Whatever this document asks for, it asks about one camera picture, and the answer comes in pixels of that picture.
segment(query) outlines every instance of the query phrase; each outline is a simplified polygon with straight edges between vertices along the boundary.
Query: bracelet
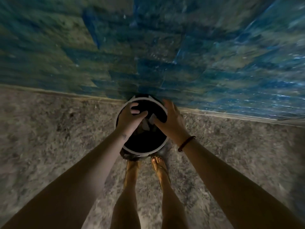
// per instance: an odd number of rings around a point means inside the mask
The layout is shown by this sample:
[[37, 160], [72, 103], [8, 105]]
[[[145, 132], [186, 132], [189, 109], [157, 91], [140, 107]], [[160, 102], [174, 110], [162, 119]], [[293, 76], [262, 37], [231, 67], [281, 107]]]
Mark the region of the bracelet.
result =
[[190, 136], [188, 139], [186, 139], [185, 142], [182, 143], [182, 145], [179, 147], [178, 152], [182, 152], [182, 149], [184, 146], [186, 146], [187, 143], [189, 143], [192, 139], [196, 139], [195, 136]]

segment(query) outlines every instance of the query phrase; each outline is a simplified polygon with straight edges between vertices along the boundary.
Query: gray floor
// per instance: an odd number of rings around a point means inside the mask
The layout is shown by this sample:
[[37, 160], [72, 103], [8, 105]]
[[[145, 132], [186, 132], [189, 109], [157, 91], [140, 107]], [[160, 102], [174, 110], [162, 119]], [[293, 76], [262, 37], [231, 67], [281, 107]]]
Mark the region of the gray floor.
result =
[[[0, 90], [0, 226], [42, 188], [81, 159], [112, 131], [117, 104]], [[218, 157], [305, 219], [305, 130], [185, 114], [192, 135]], [[183, 153], [169, 146], [174, 191], [191, 228], [231, 228]], [[118, 158], [84, 228], [109, 228], [123, 188], [126, 162]], [[142, 228], [160, 228], [161, 189], [150, 161], [139, 172]]]

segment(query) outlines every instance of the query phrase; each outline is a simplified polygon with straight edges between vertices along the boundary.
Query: flip-flop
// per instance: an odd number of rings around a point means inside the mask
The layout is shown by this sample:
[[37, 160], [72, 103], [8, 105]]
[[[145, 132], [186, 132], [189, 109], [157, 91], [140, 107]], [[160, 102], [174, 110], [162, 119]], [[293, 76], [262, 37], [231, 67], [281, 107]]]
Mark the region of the flip-flop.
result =
[[135, 162], [134, 165], [130, 166], [130, 167], [127, 169], [128, 163], [129, 163], [129, 162], [132, 162], [132, 161], [127, 161], [126, 172], [125, 172], [125, 178], [124, 178], [124, 186], [123, 186], [124, 189], [125, 189], [125, 187], [126, 187], [126, 185], [127, 185], [126, 176], [127, 176], [128, 171], [129, 171], [131, 168], [133, 168], [134, 166], [137, 166], [137, 167], [138, 167], [138, 170], [137, 170], [137, 171], [139, 171], [139, 169], [140, 169], [140, 164], [141, 164], [141, 162]]
[[[154, 159], [155, 159], [155, 158], [160, 158], [162, 161], [164, 161], [164, 160], [163, 160], [162, 157], [160, 157], [160, 156], [153, 156], [153, 157], [151, 157], [151, 159], [150, 159], [150, 163], [151, 163], [151, 165], [152, 165], [152, 169], [155, 171], [155, 173], [156, 173], [156, 175], [157, 175], [157, 177], [158, 177], [158, 171], [155, 170], [154, 165], [153, 165], [153, 158], [154, 158]], [[165, 173], [167, 174], [168, 180], [170, 181], [170, 176], [168, 175], [167, 167], [166, 167], [166, 169], [165, 169], [163, 166], [158, 165], [158, 163], [157, 163], [157, 166], [165, 171]]]

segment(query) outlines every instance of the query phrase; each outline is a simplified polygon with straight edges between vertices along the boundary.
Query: foot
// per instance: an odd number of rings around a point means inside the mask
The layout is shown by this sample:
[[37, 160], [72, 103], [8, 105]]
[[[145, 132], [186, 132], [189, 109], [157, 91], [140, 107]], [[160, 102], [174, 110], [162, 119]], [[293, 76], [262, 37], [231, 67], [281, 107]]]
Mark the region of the foot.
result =
[[137, 161], [137, 162], [127, 161], [124, 188], [130, 184], [135, 186], [135, 183], [136, 183], [137, 177], [138, 177], [139, 168], [140, 168], [139, 161]]
[[167, 168], [165, 162], [160, 157], [153, 157], [152, 158], [152, 165], [153, 169], [157, 173], [159, 178], [159, 182], [161, 184], [161, 188], [163, 189], [163, 185], [165, 183], [170, 183], [170, 179], [167, 174]]

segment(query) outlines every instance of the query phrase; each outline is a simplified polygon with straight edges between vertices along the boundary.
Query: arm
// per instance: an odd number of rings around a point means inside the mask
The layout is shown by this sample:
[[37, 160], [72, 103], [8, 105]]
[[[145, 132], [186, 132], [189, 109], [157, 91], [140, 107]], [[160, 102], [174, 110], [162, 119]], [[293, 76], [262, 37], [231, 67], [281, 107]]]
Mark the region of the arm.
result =
[[116, 130], [15, 214], [2, 229], [81, 228], [124, 143], [147, 112], [128, 104]]
[[[177, 107], [165, 100], [166, 123], [155, 124], [178, 146], [190, 137]], [[304, 228], [292, 212], [263, 188], [191, 140], [184, 153], [235, 229]]]

